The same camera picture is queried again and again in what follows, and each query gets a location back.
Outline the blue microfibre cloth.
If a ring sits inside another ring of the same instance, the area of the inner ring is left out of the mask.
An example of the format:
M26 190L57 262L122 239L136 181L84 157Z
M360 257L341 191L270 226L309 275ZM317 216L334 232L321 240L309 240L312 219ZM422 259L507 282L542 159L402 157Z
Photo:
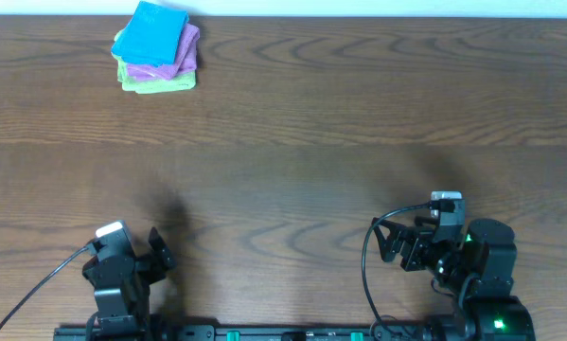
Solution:
M111 52L125 63L172 64L187 21L184 10L140 1Z

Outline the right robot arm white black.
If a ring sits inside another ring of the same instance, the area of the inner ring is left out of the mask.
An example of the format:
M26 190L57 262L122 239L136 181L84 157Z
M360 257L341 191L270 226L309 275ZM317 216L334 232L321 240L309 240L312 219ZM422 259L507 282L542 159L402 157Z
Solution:
M452 299L451 314L432 315L415 325L383 325L384 340L533 340L532 318L511 294L518 256L513 229L492 219L463 219L445 213L416 217L413 226L375 218L381 259L401 256L406 272L427 270L432 285Z

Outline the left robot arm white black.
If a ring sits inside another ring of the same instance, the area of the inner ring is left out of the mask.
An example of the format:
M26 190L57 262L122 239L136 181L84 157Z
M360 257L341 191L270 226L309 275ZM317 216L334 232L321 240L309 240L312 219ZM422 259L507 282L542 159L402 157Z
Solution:
M149 235L151 250L137 256L127 226L104 226L88 243L92 258L82 274L94 288L98 327L86 327L88 340L171 340L175 333L165 318L152 314L151 285L176 266L156 228Z

